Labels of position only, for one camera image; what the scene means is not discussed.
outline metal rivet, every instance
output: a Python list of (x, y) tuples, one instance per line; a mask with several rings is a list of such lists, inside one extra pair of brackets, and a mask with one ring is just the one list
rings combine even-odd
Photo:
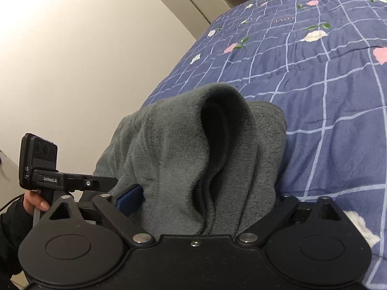
[(195, 246), (199, 246), (200, 245), (200, 242), (199, 241), (191, 241), (191, 246), (195, 247)]
[(152, 239), (152, 236), (149, 233), (137, 233), (132, 239), (136, 243), (146, 243)]
[(258, 237), (254, 233), (245, 232), (239, 235), (239, 240), (243, 243), (252, 243), (258, 240)]

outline white wall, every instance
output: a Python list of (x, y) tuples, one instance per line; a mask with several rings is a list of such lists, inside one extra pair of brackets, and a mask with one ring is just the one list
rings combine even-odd
[(0, 149), (18, 163), (31, 132), (92, 173), (194, 41), (160, 0), (0, 0)]
[(0, 151), (0, 208), (24, 190), (19, 186), (17, 165)]

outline gray fleece cloth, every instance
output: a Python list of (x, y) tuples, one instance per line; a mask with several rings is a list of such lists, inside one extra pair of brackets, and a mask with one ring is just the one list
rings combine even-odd
[(112, 195), (140, 184), (131, 219), (155, 236), (236, 235), (274, 205), (285, 132), (280, 108), (210, 84), (125, 117), (94, 175), (118, 179)]

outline bed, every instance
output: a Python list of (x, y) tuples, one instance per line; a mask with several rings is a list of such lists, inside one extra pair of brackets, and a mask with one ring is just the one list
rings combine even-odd
[(213, 82), (283, 109), (276, 190), (329, 195), (372, 247), (387, 289), (387, 0), (250, 0), (221, 15), (144, 105)]

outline person's hand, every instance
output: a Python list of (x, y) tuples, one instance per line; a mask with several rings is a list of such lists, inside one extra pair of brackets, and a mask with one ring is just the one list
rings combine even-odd
[(27, 191), (24, 194), (23, 207), (27, 213), (33, 216), (35, 207), (41, 211), (47, 211), (50, 208), (50, 205), (39, 195), (39, 193)]

